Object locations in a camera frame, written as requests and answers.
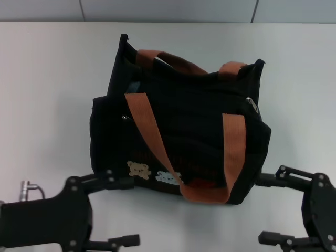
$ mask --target white table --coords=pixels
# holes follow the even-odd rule
[[[0,199],[17,201],[23,179],[52,197],[67,177],[91,173],[92,99],[107,92],[121,33],[137,49],[168,51],[208,71],[263,59],[259,106],[272,128],[264,171],[285,164],[336,184],[336,25],[0,23]],[[140,188],[90,199],[99,209],[92,240],[141,235],[140,247],[122,251],[281,251],[260,245],[259,233],[306,236],[302,193],[290,189],[254,187],[239,206]]]

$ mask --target bag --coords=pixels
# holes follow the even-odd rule
[[[264,62],[207,73],[166,52],[136,51],[127,40],[122,34],[107,95],[93,100],[94,172],[134,176],[136,186],[193,202],[240,204],[271,134],[258,108]]]

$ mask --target white bear patch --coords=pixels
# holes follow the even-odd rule
[[[178,181],[173,177],[173,174],[170,172],[157,172],[157,176],[155,177],[157,181],[168,183],[171,185],[178,185]]]
[[[127,165],[131,170],[129,173],[130,176],[139,176],[144,180],[148,180],[148,176],[152,174],[152,172],[148,170],[148,165],[146,164],[138,164],[132,161],[127,161]]]

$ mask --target white surface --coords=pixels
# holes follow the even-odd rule
[[[336,23],[335,0],[260,0],[255,23]]]
[[[83,21],[78,0],[0,0],[0,20]]]
[[[137,49],[165,50],[208,71],[230,60],[265,60],[259,105],[272,137],[264,171],[286,164],[327,173],[336,184],[336,25],[0,23],[0,33],[0,199],[6,202],[17,200],[23,179],[52,197],[67,177],[91,172],[92,98],[107,92],[121,33]],[[302,194],[290,189],[254,187],[239,206],[191,204],[142,189],[91,200],[93,240],[141,235],[140,247],[122,251],[281,251],[260,245],[259,233],[306,235]]]
[[[87,21],[251,22],[256,0],[82,0]]]

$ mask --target bag handle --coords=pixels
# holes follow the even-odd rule
[[[138,50],[136,54],[136,64],[147,70],[153,69],[154,59],[158,57],[173,67],[175,70],[188,74],[188,75],[205,75],[207,72],[199,66],[191,63],[181,57],[169,54],[164,51],[155,50]],[[245,63],[230,61],[219,69],[218,78],[220,80],[232,80],[235,79],[239,73],[239,70],[246,66]]]
[[[180,185],[181,194],[192,202],[226,203],[245,162],[246,128],[242,115],[223,114],[224,174],[226,187],[193,188],[183,184],[165,150],[151,105],[145,93],[127,93],[126,101],[140,134],[155,157]]]

